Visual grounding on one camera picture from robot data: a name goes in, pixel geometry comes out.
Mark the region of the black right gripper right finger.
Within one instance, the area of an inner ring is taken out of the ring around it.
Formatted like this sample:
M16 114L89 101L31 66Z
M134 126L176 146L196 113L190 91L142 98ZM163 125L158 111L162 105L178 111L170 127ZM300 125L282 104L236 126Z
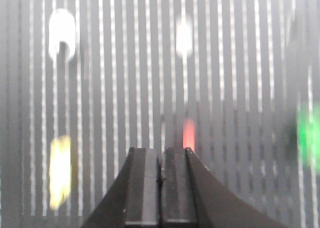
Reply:
M163 227L283 227L222 185L190 148L166 148L161 164Z

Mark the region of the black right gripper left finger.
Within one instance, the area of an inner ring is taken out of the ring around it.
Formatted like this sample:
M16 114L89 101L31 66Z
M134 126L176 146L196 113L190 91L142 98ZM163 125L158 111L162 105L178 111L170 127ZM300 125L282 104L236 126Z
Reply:
M159 227L158 153L130 148L116 180L83 227Z

